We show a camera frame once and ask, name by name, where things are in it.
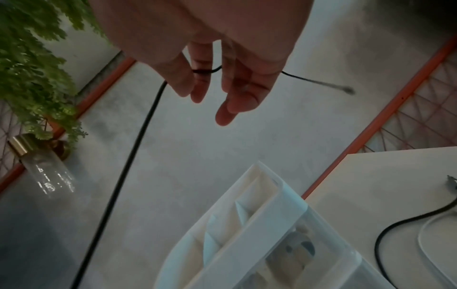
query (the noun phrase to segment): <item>black cable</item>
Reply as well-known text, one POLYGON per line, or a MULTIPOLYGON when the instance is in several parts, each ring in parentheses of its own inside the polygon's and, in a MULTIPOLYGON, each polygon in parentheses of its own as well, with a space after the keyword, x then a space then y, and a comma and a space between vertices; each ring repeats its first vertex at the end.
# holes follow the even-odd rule
POLYGON ((381 241, 382 241, 382 238, 384 238, 384 236, 389 233, 389 231, 391 231, 392 229, 398 227, 398 226, 401 226, 401 225, 404 225, 404 224, 407 224, 407 223, 410 223, 410 222, 414 222, 414 221, 419 221, 419 220, 422 220, 422 219, 426 219, 428 217, 432 217, 432 216, 435 216, 435 215, 438 215, 438 214, 441 214, 441 213, 444 213, 450 209, 452 209, 453 207, 457 206, 457 199, 453 200, 452 202, 450 202, 449 204, 445 205, 444 207, 442 208, 439 208, 439 209, 436 209, 434 211, 431 211, 429 213, 425 213, 425 214, 422 214, 422 215, 419 215, 419 216, 416 216, 416 217, 412 217, 412 218, 409 218, 409 219, 405 219, 405 220, 402 220, 402 221, 398 221, 390 226, 388 226, 387 228, 385 228, 378 236, 378 238, 376 239, 376 242, 375 242, 375 258, 376 258, 376 263, 378 264, 378 267, 379 267, 379 271, 381 271, 381 274, 382 276, 384 276, 384 278, 387 279, 387 281, 389 281, 390 284, 392 284, 393 287, 397 288, 395 286, 395 284, 392 282, 392 280, 389 278, 386 270, 384 269, 384 266, 382 265, 382 261, 381 261, 381 257, 380 257, 380 254, 379 254, 379 245, 381 244, 381 241))
MULTIPOLYGON (((197 69, 197 70, 193 70, 193 72, 198 73, 198 74, 212 74, 212 73, 215 73, 215 72, 221 70, 221 68, 222 68, 222 66, 219 66, 213 70, 197 69)), ((298 77, 298 76, 295 76, 292 74, 285 73, 284 71, 282 73, 287 76, 291 76, 291 77, 294 77, 294 78, 297 78, 300 80, 305 80, 305 81, 309 81, 312 83, 328 86, 328 87, 342 90, 342 91, 348 93, 345 90, 345 88, 347 89, 347 87, 343 87, 343 86, 339 86, 339 85, 335 85, 335 84, 331 84, 331 83, 325 83, 325 82, 321 82, 321 81, 316 81, 316 80, 309 80, 309 79, 301 78, 301 77, 298 77)), ((157 109, 160 98, 162 97, 163 91, 165 90, 167 84, 168 83, 166 81, 164 81, 162 83, 162 85, 160 86, 160 89, 157 92, 156 98, 154 99, 154 103, 152 104, 152 107, 149 110, 149 112, 143 122, 143 125, 141 126, 141 129, 139 130, 138 136, 135 140, 135 143, 133 144, 133 148, 130 151, 129 157, 127 158, 127 161, 124 165, 124 168, 122 169, 122 172, 120 173, 118 182, 116 183, 116 186, 114 187, 113 193, 111 194, 111 197, 108 201, 105 212, 103 213, 103 215, 101 217, 100 224, 99 224, 97 230, 95 231, 95 235, 92 238, 89 248, 87 249, 86 255, 84 256, 84 259, 81 262, 81 265, 79 266, 78 272, 76 273, 76 276, 71 284, 71 287, 70 287, 71 289, 77 289, 81 284, 82 278, 84 277, 84 274, 86 273, 90 260, 92 259, 92 256, 94 255, 95 249, 97 248, 97 245, 101 239, 103 231, 105 230, 106 225, 108 223, 109 217, 111 216, 111 213, 114 209, 114 205, 116 204, 120 190, 122 189, 122 186, 124 185, 127 175, 129 174, 130 167, 132 166, 132 163, 135 160, 135 156, 138 152, 138 148, 141 144, 141 141, 143 140, 144 134, 146 133, 146 129, 148 128, 148 125, 152 119, 152 116, 154 115, 154 113, 157 109)))

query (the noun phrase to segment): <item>cable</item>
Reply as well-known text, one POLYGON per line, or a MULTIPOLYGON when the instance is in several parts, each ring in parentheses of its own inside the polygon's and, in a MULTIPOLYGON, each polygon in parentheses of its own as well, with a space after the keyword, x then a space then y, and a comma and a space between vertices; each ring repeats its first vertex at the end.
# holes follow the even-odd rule
POLYGON ((398 221, 398 222, 388 226, 387 228, 385 228, 379 234, 379 236, 378 236, 378 238, 376 239, 376 242, 375 242, 375 259, 376 259, 376 263, 378 264, 379 271, 381 271, 382 276, 384 276, 384 278, 386 278, 387 281, 389 281, 389 283, 391 283, 393 287, 397 288, 395 286, 395 284, 392 282, 392 280, 389 278, 386 270, 384 269, 384 265, 382 264, 381 257, 380 257, 380 254, 379 254, 379 245, 381 244, 382 238, 384 238, 384 236, 387 233, 389 233, 389 231, 391 231, 392 229, 395 229, 398 226, 401 226, 401 225, 404 225, 404 224, 407 224, 407 223, 410 223, 410 222, 414 222, 414 221, 419 221, 419 220, 422 220, 422 219, 426 219, 428 217, 432 217, 432 216, 444 213, 444 212, 452 209, 455 206, 457 206, 457 199, 453 200, 452 202, 450 202, 449 204, 445 205, 444 207, 436 209, 436 210, 431 211, 429 213, 425 213, 425 214, 422 214, 422 215, 419 215, 419 216, 416 216, 416 217, 412 217, 412 218, 409 218, 409 219, 398 221))
POLYGON ((420 231, 419 231, 419 234, 417 235, 417 244, 419 245, 419 249, 422 251, 422 253, 424 254, 425 258, 428 259, 428 261, 435 267, 435 269, 441 274, 441 276, 446 279, 447 281, 449 281, 450 284, 452 284, 452 286, 454 286, 454 288, 457 288, 457 283, 455 283, 455 281, 453 281, 451 279, 451 277, 449 277, 443 270, 441 270, 438 265, 432 260, 432 258, 427 254, 427 252, 424 250, 424 246, 422 246, 422 233, 425 231, 425 228, 428 227, 431 223, 435 222, 436 220, 438 219, 441 219, 443 217, 447 217, 449 215, 453 215, 455 214, 456 212, 455 211, 447 211, 441 215, 437 215, 437 216, 434 216, 433 218, 431 218, 430 220, 428 220, 427 222, 425 222, 424 225, 422 225, 422 227, 420 228, 420 231))
MULTIPOLYGON (((219 66, 213 70, 202 70, 202 69, 197 69, 193 70, 194 73, 198 74, 212 74, 215 72, 218 72, 219 70, 222 69, 222 66, 219 66)), ((350 87, 345 87, 345 86, 340 86, 340 85, 335 85, 331 83, 326 83, 326 82, 321 82, 321 81, 316 81, 316 80, 309 80, 306 78, 301 78, 299 76, 295 76, 292 74, 288 74, 286 72, 282 72, 283 74, 294 77, 300 80, 316 83, 319 85, 331 87, 337 90, 344 91, 349 94, 354 94, 354 89, 350 87)), ((111 197, 108 201, 108 204, 105 208, 105 212, 103 213, 99 226, 97 227, 97 230, 95 231, 95 235, 92 238, 92 241, 90 242, 89 248, 87 249, 86 255, 84 256, 84 259, 82 260, 78 272, 75 275, 75 278, 73 279, 73 282, 71 284, 71 289, 77 289, 82 281, 82 278, 84 277, 84 274, 86 273, 87 267, 89 266, 90 260, 92 259, 92 256, 94 255, 95 249, 97 248, 97 245, 101 239, 101 236, 106 228, 106 225, 108 223, 109 217, 111 216, 111 213, 114 209, 114 205, 116 204, 116 201, 118 199, 118 196, 120 194, 120 191, 122 189, 122 186, 124 185, 125 179, 127 178, 129 174, 130 167, 132 166, 133 161, 135 160, 135 156, 138 152, 139 146, 141 145, 141 141, 143 140, 144 134, 146 133, 146 129, 148 128, 148 125, 152 119, 152 116, 154 116, 154 113, 157 109, 157 106, 159 104, 160 98, 162 97, 163 91, 165 90, 167 86, 167 82, 164 81, 162 85, 160 86, 159 91, 157 92, 156 98, 154 99, 154 103, 152 104, 151 109, 149 110, 148 114, 146 115, 146 118, 144 119, 143 125, 141 126, 141 129, 139 130, 138 136, 135 139, 135 143, 133 144, 133 148, 130 151, 129 157, 127 158, 127 161, 124 165, 124 168, 122 169, 122 172, 120 173, 118 182, 116 183, 116 186, 114 187, 113 193, 111 194, 111 197)))

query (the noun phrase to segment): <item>finger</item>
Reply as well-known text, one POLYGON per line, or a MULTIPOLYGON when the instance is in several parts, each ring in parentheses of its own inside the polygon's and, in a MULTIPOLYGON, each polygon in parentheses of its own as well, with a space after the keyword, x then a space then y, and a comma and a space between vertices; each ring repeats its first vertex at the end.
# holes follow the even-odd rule
MULTIPOLYGON (((211 70, 213 68, 213 43, 200 44, 190 42, 187 48, 189 49, 192 69, 211 70)), ((195 86, 190 98, 193 102, 200 103, 208 91, 211 74, 195 73, 194 78, 195 86)))
POLYGON ((222 90, 228 92, 232 85, 233 74, 235 71, 236 54, 230 40, 223 39, 222 46, 222 90))
POLYGON ((194 89, 194 74, 184 54, 180 53, 172 61, 155 64, 157 71, 181 97, 188 96, 194 89))
POLYGON ((236 60, 234 78, 227 95, 227 110, 240 113, 257 108, 270 93, 280 73, 281 70, 255 72, 236 60))
POLYGON ((220 126, 228 125, 237 116, 236 113, 230 113, 227 110, 227 102, 227 100, 224 101, 216 113, 216 123, 220 126))

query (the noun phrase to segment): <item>brass cap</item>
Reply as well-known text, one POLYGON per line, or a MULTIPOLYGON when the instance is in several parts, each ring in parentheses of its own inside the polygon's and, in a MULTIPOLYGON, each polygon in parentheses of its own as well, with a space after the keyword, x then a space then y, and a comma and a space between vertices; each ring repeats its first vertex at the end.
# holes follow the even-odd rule
POLYGON ((18 157, 23 157, 30 152, 44 148, 43 142, 31 133, 23 133, 11 138, 8 141, 8 146, 18 157))

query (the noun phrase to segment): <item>clear glass cylinder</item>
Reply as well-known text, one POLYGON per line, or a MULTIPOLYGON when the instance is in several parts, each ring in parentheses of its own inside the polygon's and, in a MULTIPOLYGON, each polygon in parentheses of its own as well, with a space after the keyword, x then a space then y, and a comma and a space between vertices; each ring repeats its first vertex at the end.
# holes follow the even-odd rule
POLYGON ((59 198, 75 191, 74 177, 51 149, 31 151, 21 161, 49 197, 59 198))

